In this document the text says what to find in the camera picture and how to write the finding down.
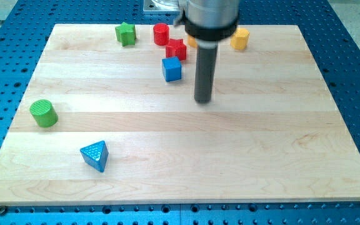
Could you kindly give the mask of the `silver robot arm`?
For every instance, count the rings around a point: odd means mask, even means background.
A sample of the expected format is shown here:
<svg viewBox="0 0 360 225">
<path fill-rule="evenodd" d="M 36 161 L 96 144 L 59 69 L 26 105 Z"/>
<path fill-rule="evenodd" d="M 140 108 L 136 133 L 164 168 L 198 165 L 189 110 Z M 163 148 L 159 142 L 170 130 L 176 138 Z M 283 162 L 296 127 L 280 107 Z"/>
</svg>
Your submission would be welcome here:
<svg viewBox="0 0 360 225">
<path fill-rule="evenodd" d="M 183 25 L 200 48 L 214 49 L 236 31 L 239 4 L 239 0 L 186 0 L 174 25 Z"/>
</svg>

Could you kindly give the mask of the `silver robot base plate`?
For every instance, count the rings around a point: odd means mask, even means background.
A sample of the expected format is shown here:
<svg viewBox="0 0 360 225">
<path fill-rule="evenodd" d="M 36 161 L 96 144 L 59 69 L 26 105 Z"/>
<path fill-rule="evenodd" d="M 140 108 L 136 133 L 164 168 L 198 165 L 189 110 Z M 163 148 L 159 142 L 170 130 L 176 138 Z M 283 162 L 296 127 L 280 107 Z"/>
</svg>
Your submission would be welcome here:
<svg viewBox="0 0 360 225">
<path fill-rule="evenodd" d="M 143 11 L 150 14 L 179 11 L 180 0 L 144 0 Z"/>
</svg>

